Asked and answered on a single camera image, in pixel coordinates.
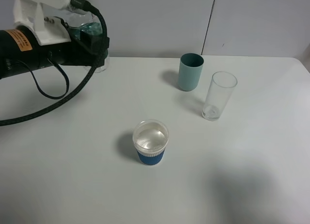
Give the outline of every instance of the cup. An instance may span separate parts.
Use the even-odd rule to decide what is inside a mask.
[[[178,84],[184,91],[194,90],[202,73],[203,58],[194,53],[187,53],[181,57]]]
[[[237,84],[237,78],[231,73],[214,73],[203,106],[202,116],[209,121],[218,120]]]
[[[135,127],[132,139],[142,163],[155,165],[164,155],[169,132],[163,123],[146,120]]]

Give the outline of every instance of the white wall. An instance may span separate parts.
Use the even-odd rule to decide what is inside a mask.
[[[14,0],[1,0],[0,29],[13,23]],[[112,56],[201,53],[213,0],[91,0],[104,16]]]
[[[310,56],[310,0],[216,0],[204,55]]]
[[[13,27],[13,4],[14,0],[0,0],[0,30]]]

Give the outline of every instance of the black cable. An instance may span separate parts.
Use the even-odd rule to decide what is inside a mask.
[[[25,116],[22,116],[19,118],[14,118],[14,119],[0,120],[0,126],[13,125],[13,124],[17,124],[20,122],[24,122],[24,121],[28,121],[28,120],[37,118],[39,116],[42,116],[44,114],[47,114],[47,113],[53,111],[54,109],[60,107],[61,105],[65,104],[66,102],[70,101],[73,97],[75,97],[84,88],[84,86],[87,84],[87,82],[90,80],[90,78],[94,74],[96,68],[99,66],[99,63],[100,63],[102,57],[104,57],[104,53],[106,50],[105,45],[104,45],[104,43],[108,37],[107,36],[108,31],[107,31],[106,22],[105,22],[104,18],[102,17],[101,13],[99,12],[99,10],[97,8],[93,7],[88,1],[86,1],[86,0],[71,0],[71,4],[73,6],[75,6],[76,8],[82,9],[82,10],[87,11],[87,12],[91,12],[92,14],[96,15],[98,17],[100,23],[101,23],[102,43],[100,44],[98,56],[96,57],[91,69],[89,70],[89,72],[87,73],[85,78],[82,80],[82,82],[71,93],[69,93],[66,97],[64,97],[60,101],[50,105],[47,108],[41,109],[40,111],[37,111],[33,114],[25,115]]]
[[[69,77],[68,77],[67,74],[64,72],[64,70],[63,70],[56,62],[54,62],[54,61],[52,60],[51,53],[50,53],[50,56],[49,56],[47,59],[48,59],[48,61],[49,61],[55,68],[57,68],[57,70],[63,75],[63,77],[64,77],[64,79],[65,79],[65,81],[66,81],[66,92],[65,92],[63,95],[61,95],[61,96],[54,97],[54,96],[51,96],[51,95],[46,94],[46,93],[41,89],[41,87],[39,86],[39,83],[38,83],[37,79],[35,78],[34,73],[33,73],[32,70],[29,68],[29,66],[28,66],[27,64],[25,64],[23,61],[20,61],[20,60],[15,60],[15,61],[21,63],[25,68],[28,69],[28,71],[31,73],[31,75],[32,75],[32,77],[33,77],[33,79],[34,79],[34,82],[35,82],[35,84],[36,84],[36,86],[37,86],[39,92],[40,92],[43,96],[45,96],[45,97],[47,97],[47,98],[49,98],[49,99],[59,100],[59,99],[63,98],[63,97],[68,93],[68,91],[69,91],[69,88],[70,88]]]

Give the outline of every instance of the white bracket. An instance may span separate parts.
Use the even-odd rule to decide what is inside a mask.
[[[60,19],[44,17],[42,4],[58,10],[67,9],[70,0],[15,0],[15,26],[28,27],[36,37],[39,45],[52,45],[70,42],[70,36]]]

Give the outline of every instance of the glass rim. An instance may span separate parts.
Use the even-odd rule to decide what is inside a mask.
[[[196,67],[192,67],[192,66],[186,65],[186,64],[183,62],[182,59],[184,59],[184,57],[185,57],[185,56],[188,56],[188,55],[195,55],[195,56],[198,57],[200,60],[202,59],[202,64],[201,64],[200,66],[196,66]],[[204,58],[203,58],[201,55],[198,55],[198,54],[196,54],[196,53],[186,53],[186,54],[183,54],[183,55],[181,56],[180,62],[181,62],[183,65],[185,65],[186,67],[188,67],[188,68],[199,68],[199,67],[201,67],[201,66],[204,64]]]
[[[218,84],[217,82],[215,82],[215,80],[214,80],[214,75],[215,75],[215,74],[217,74],[217,73],[225,73],[225,74],[232,75],[232,76],[234,77],[234,79],[236,80],[235,85],[233,85],[233,86],[229,86],[229,87],[219,85],[219,84]],[[236,86],[237,86],[237,84],[238,84],[238,80],[237,80],[237,78],[236,78],[233,74],[228,73],[228,72],[225,72],[225,71],[218,71],[218,72],[214,73],[214,74],[212,75],[212,81],[213,81],[213,82],[214,82],[217,86],[220,86],[220,87],[222,87],[222,88],[226,88],[226,89],[234,88],[234,87],[236,87]]]

